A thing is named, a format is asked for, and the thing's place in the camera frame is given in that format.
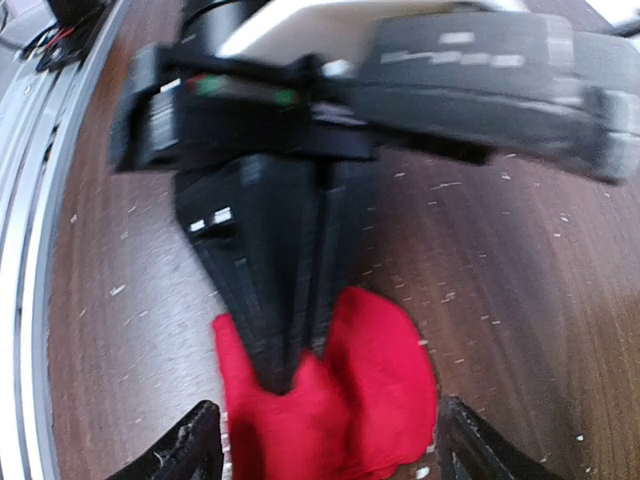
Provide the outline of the red and beige sock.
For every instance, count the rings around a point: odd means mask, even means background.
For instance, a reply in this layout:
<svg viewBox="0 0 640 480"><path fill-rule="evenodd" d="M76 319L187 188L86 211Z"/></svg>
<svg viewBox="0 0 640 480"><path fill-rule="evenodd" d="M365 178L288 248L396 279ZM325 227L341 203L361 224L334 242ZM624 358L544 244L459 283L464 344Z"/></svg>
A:
<svg viewBox="0 0 640 480"><path fill-rule="evenodd" d="M343 290L325 355L305 352L292 390L264 390L232 318L212 324L235 479L386 479L432 445L438 389L408 314Z"/></svg>

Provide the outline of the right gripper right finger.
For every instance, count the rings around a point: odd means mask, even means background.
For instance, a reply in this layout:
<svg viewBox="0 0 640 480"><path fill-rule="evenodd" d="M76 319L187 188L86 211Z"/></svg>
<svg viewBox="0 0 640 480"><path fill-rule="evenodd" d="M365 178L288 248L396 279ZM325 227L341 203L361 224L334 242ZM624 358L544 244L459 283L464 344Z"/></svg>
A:
<svg viewBox="0 0 640 480"><path fill-rule="evenodd" d="M556 479L457 396L438 404L435 447L443 479Z"/></svg>

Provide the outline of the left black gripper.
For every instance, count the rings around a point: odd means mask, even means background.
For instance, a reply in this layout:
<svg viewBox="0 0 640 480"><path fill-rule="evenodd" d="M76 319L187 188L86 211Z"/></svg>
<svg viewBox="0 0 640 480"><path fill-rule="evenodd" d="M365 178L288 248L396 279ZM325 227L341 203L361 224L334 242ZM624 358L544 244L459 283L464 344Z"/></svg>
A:
<svg viewBox="0 0 640 480"><path fill-rule="evenodd" d="M218 57L268 2L186 2L176 42L131 60L109 158L119 172L216 168L253 154L347 160L325 167L319 187L309 304L318 357L374 207L373 147L469 163L509 149L611 184L638 170L637 25L593 33L561 16L462 6L380 21L358 64Z"/></svg>

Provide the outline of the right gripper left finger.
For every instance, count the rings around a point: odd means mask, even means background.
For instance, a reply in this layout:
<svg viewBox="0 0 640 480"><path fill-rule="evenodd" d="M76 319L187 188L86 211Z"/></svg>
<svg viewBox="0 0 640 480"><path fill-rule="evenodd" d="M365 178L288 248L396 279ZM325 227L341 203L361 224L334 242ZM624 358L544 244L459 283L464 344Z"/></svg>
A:
<svg viewBox="0 0 640 480"><path fill-rule="evenodd" d="M198 402L142 455L108 480L217 479L223 475L221 412Z"/></svg>

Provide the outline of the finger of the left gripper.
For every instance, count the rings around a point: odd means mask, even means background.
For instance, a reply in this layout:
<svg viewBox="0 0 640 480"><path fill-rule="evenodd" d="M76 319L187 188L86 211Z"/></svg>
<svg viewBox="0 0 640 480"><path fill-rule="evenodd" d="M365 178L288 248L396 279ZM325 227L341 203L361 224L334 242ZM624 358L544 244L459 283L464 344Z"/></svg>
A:
<svg viewBox="0 0 640 480"><path fill-rule="evenodd" d="M174 177L176 218L221 295L259 384L292 388L315 241L314 166L245 156Z"/></svg>

